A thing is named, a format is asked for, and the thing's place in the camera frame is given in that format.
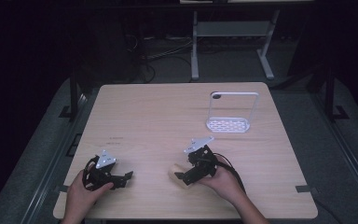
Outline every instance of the table top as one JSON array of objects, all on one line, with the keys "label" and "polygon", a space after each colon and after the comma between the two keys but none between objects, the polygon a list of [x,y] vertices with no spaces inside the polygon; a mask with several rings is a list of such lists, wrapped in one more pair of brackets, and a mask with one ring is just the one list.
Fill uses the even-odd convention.
[{"label": "table top", "polygon": [[[214,91],[259,93],[246,133],[212,133],[207,128]],[[231,161],[249,198],[266,218],[317,216],[310,193],[296,190],[307,183],[264,83],[102,86],[64,185],[69,186],[86,163],[105,149],[117,158],[112,175],[134,174],[126,188],[107,192],[88,218],[240,218],[211,189],[200,184],[183,189],[168,176],[175,163],[191,168],[184,149],[192,138],[207,136],[214,137],[209,148]],[[65,199],[61,192],[53,212],[56,218],[63,217]]]}]

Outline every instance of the finger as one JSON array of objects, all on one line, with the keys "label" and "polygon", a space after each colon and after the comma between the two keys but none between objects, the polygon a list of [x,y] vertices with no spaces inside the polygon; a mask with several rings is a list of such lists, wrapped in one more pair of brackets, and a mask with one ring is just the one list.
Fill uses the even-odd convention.
[{"label": "finger", "polygon": [[97,197],[101,197],[105,192],[107,192],[108,190],[110,190],[113,187],[113,183],[109,182],[107,184],[104,184],[102,187],[94,190],[94,194],[97,195]]},{"label": "finger", "polygon": [[228,165],[226,159],[224,159],[223,157],[219,156],[219,155],[215,155],[215,157],[217,158],[218,161],[221,161],[222,163]]},{"label": "finger", "polygon": [[77,176],[75,177],[75,179],[74,179],[74,182],[73,183],[75,183],[75,182],[77,182],[78,181],[78,179],[83,179],[83,170],[81,170],[78,174],[77,174]]},{"label": "finger", "polygon": [[200,183],[201,185],[205,185],[207,187],[211,187],[212,183],[213,183],[212,179],[210,177],[203,177],[202,179],[200,179],[197,182]]}]

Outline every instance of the wire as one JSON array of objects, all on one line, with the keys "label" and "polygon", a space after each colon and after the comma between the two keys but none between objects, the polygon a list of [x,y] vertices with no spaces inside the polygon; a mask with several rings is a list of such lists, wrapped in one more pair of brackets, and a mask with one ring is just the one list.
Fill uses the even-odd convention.
[{"label": "wire", "polygon": [[225,159],[225,160],[228,162],[229,166],[233,167],[232,164],[231,164],[231,162],[230,162],[225,156],[223,156],[222,154],[220,154],[220,153],[214,153],[214,155],[218,155],[218,156],[223,157],[223,159]]},{"label": "wire", "polygon": [[142,71],[142,69],[140,70],[141,72],[141,76],[140,79],[143,81],[144,84],[150,83],[151,81],[153,81],[153,79],[156,77],[156,69],[154,69],[153,66],[149,65],[148,63],[144,63],[143,64],[146,67],[147,72],[149,71],[149,69],[152,70],[152,77],[147,79],[146,78],[146,74]]},{"label": "wire", "polygon": [[324,204],[322,204],[321,202],[319,202],[318,200],[316,200],[315,198],[313,199],[319,206],[321,206],[327,213],[329,213],[335,220],[337,223],[342,224],[343,222]]}]

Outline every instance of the black cable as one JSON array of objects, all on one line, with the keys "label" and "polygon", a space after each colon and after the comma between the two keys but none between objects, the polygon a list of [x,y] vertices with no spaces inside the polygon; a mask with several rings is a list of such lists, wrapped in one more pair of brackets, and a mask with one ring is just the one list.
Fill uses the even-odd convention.
[{"label": "black cable", "polygon": [[319,202],[319,201],[316,200],[315,198],[314,198],[313,200],[314,200],[319,206],[321,206],[327,213],[329,213],[337,223],[339,223],[339,224],[342,224],[342,223],[343,223],[327,206],[325,206],[324,204],[322,204],[321,202]]},{"label": "black cable", "polygon": [[237,179],[238,184],[240,184],[240,187],[243,190],[243,192],[246,194],[245,186],[243,185],[243,182],[241,180],[240,174],[238,174],[238,172],[234,169],[234,166],[232,166],[231,162],[225,156],[223,156],[222,154],[214,153],[214,155],[218,155],[218,156],[223,157],[229,163],[229,165],[227,165],[227,164],[225,164],[225,163],[223,163],[221,161],[218,161],[216,165],[219,165],[219,166],[227,169],[228,171],[230,171],[234,175],[234,177]]},{"label": "black cable", "polygon": [[147,84],[153,81],[153,79],[156,77],[156,69],[154,69],[154,67],[148,63],[144,63],[144,66],[146,67],[147,72],[149,72],[149,69],[152,70],[152,77],[149,79],[146,78],[146,74],[142,71],[142,69],[140,70],[140,73],[142,74],[140,76],[140,79],[143,81],[144,84]]}]

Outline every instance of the white stand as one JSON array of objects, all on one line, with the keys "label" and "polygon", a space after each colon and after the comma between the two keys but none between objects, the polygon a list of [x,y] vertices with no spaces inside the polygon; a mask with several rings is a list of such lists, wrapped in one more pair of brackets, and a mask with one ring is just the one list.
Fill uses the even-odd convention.
[{"label": "white stand", "polygon": [[197,58],[197,40],[199,36],[265,36],[266,42],[257,55],[267,79],[273,79],[269,61],[266,58],[269,43],[274,33],[280,10],[275,10],[271,21],[198,21],[197,11],[193,20],[193,51],[191,52],[191,78],[198,80],[199,63]]},{"label": "white stand", "polygon": [[[213,100],[225,101],[228,96],[254,96],[254,100],[251,100],[250,105],[242,105],[241,99],[227,100],[226,103],[221,104],[220,107],[215,108],[216,111],[232,110],[236,114],[234,116],[225,115],[224,117],[216,116],[213,114]],[[214,92],[211,94],[209,103],[208,119],[206,126],[213,133],[246,133],[251,127],[251,120],[255,112],[255,108],[258,102],[257,92]]]}]

